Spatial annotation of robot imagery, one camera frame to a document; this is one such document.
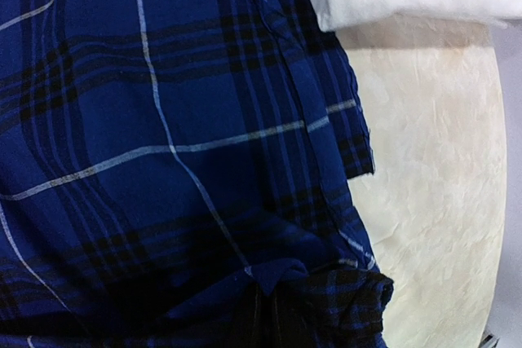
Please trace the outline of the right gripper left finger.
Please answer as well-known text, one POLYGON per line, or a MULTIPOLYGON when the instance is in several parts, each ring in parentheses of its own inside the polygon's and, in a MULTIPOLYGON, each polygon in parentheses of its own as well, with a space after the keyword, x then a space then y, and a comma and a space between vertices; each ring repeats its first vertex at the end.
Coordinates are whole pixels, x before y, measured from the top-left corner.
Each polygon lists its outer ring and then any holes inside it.
POLYGON ((269 297, 259 286, 252 288, 252 299, 248 302, 249 315, 245 316, 247 347, 269 347, 269 297))

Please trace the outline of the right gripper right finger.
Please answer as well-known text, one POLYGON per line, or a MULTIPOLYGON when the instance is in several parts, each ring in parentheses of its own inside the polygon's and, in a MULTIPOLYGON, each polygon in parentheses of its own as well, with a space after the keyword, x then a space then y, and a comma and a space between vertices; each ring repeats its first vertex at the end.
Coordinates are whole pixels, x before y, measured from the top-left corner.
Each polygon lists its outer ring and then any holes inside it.
POLYGON ((297 297, 286 287, 276 288, 272 293, 272 346, 309 347, 310 335, 297 297))

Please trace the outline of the blue plaid shirt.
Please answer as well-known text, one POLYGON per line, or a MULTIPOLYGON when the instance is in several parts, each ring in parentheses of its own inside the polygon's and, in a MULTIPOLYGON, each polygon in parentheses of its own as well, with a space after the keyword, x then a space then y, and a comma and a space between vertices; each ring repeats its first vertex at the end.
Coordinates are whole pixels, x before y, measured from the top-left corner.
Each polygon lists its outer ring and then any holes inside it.
POLYGON ((1 344, 247 347, 286 287, 309 347, 382 347, 374 171, 310 0, 1 0, 1 344))

